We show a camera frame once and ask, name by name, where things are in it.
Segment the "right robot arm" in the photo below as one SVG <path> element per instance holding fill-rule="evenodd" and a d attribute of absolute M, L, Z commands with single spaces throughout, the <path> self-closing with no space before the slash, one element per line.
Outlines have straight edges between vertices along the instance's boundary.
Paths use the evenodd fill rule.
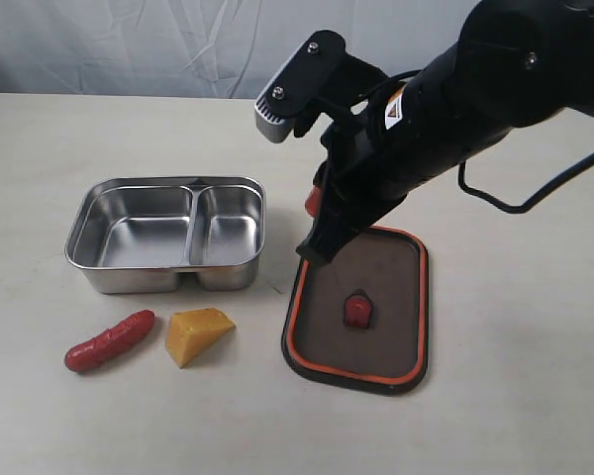
<path fill-rule="evenodd" d="M 412 190 L 563 109 L 594 117 L 594 1 L 478 3 L 447 51 L 328 127 L 298 254 L 330 263 Z"/>

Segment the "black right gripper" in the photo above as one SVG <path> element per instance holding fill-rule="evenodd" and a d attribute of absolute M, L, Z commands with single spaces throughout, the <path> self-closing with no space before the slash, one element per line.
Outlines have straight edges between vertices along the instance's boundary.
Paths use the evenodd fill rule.
<path fill-rule="evenodd" d="M 296 248 L 303 259 L 316 266 L 331 263 L 343 247 L 426 182 L 409 164 L 423 125 L 404 119 L 387 130 L 380 120 L 358 117 L 334 120 L 325 128 L 320 142 L 326 160 L 304 203 L 315 218 Z"/>

